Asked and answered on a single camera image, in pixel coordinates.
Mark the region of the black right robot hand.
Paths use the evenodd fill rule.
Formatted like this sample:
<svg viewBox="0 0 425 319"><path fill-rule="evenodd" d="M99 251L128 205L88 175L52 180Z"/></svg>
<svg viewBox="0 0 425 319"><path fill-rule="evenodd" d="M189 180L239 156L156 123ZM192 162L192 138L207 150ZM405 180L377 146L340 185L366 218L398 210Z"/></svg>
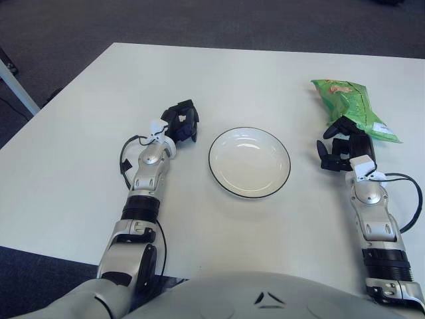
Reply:
<svg viewBox="0 0 425 319"><path fill-rule="evenodd" d="M330 171L352 171L349 160L368 155L377 168L375 151L371 137L364 130L358 129L354 121L346 116L336 120L323 134L324 139L333 138L329 154L322 141L317 141L317 151L321 168Z"/></svg>

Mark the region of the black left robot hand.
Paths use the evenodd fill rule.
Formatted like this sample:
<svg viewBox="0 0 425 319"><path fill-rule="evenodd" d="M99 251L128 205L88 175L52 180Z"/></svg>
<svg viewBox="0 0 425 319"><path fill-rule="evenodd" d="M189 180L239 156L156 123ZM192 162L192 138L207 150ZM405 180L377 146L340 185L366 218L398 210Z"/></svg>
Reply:
<svg viewBox="0 0 425 319"><path fill-rule="evenodd" d="M192 100L185 100L168 108L162 114L161 119L168 124L165 135L171 138L175 144L189 138L193 142L197 141L199 115Z"/></svg>

